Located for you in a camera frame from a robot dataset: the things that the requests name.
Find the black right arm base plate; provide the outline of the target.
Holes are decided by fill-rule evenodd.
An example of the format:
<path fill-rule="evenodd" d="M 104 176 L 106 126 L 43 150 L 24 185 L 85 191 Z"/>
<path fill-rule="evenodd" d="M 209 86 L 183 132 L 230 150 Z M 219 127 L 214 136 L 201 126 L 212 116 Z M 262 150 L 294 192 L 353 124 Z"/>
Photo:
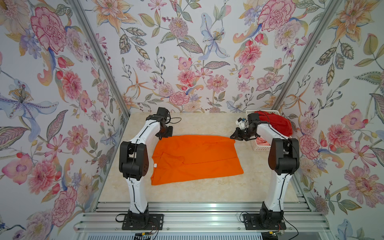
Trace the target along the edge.
<path fill-rule="evenodd" d="M 267 212 L 258 214 L 245 213 L 240 216 L 246 230 L 282 231 L 286 230 L 283 212 Z"/>

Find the orange t-shirt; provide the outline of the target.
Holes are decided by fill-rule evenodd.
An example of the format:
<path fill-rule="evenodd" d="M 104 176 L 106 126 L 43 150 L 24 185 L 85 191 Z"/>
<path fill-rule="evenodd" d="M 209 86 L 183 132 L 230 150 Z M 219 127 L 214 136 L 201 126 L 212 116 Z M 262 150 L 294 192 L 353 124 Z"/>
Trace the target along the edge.
<path fill-rule="evenodd" d="M 158 141 L 152 159 L 153 186 L 242 175 L 235 140 L 183 135 Z"/>

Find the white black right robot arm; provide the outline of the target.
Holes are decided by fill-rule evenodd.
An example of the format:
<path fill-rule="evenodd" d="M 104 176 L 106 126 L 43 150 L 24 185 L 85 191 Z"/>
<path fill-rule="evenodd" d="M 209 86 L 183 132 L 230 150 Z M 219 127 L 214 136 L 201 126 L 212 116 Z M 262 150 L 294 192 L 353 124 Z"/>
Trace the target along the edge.
<path fill-rule="evenodd" d="M 259 137 L 270 144 L 268 165 L 272 171 L 270 188 L 258 214 L 245 214 L 247 230 L 286 229 L 284 200 L 289 182 L 300 167 L 299 141 L 289 138 L 263 121 L 250 121 L 247 127 L 237 123 L 231 139 L 250 141 Z"/>

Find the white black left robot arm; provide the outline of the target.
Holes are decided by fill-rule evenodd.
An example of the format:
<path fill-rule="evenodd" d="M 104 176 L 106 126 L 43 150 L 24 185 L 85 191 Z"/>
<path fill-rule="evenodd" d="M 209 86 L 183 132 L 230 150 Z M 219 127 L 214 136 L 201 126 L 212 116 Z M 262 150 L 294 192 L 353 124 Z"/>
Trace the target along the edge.
<path fill-rule="evenodd" d="M 161 140 L 172 136 L 173 127 L 168 126 L 170 119 L 169 114 L 150 115 L 134 138 L 120 144 L 119 171 L 129 187 L 127 218 L 133 224 L 146 225 L 150 221 L 148 201 L 141 183 L 150 166 L 147 144 L 155 137 Z"/>

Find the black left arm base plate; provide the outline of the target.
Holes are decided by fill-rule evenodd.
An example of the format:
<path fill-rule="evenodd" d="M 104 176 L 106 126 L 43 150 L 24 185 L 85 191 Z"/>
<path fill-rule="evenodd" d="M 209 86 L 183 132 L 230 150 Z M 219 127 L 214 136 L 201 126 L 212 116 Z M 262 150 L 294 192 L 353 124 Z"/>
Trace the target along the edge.
<path fill-rule="evenodd" d="M 163 229 L 164 215 L 163 214 L 150 214 L 145 211 L 142 214 L 133 213 L 128 211 L 125 215 L 122 230 L 125 231 L 144 231 L 144 230 L 159 230 Z"/>

